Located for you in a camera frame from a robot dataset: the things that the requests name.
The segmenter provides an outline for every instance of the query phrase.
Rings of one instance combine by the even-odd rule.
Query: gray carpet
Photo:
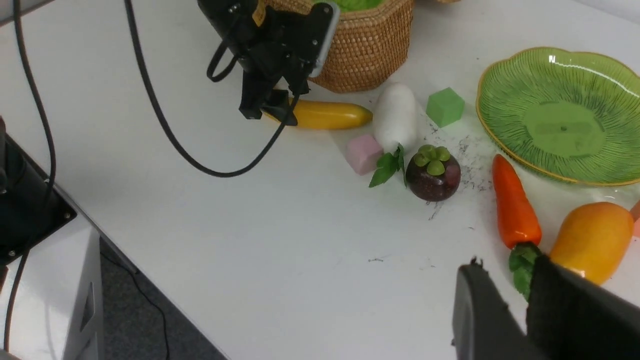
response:
[[[105,255],[119,263],[111,251]],[[140,288],[165,313],[172,360],[224,360],[225,358],[143,275]],[[102,259],[104,340],[106,360],[164,360],[162,316],[137,291],[129,274]]]

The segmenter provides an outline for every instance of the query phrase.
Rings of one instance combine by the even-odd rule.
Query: pink cube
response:
[[[358,175],[376,170],[376,162],[384,151],[371,135],[362,135],[347,144],[347,162]]]

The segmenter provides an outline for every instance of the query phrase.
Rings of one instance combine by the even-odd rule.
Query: orange carrot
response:
[[[542,230],[536,212],[527,199],[515,169],[500,154],[493,159],[493,188],[502,242],[509,249],[519,243],[531,242],[538,246]]]

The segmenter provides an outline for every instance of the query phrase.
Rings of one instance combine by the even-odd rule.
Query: mango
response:
[[[586,204],[567,215],[549,257],[601,285],[618,269],[633,230],[629,210],[610,202]]]

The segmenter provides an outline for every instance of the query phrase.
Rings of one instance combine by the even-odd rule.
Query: green foam block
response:
[[[429,96],[427,115],[438,127],[445,127],[460,120],[464,111],[465,101],[452,88],[446,88]]]

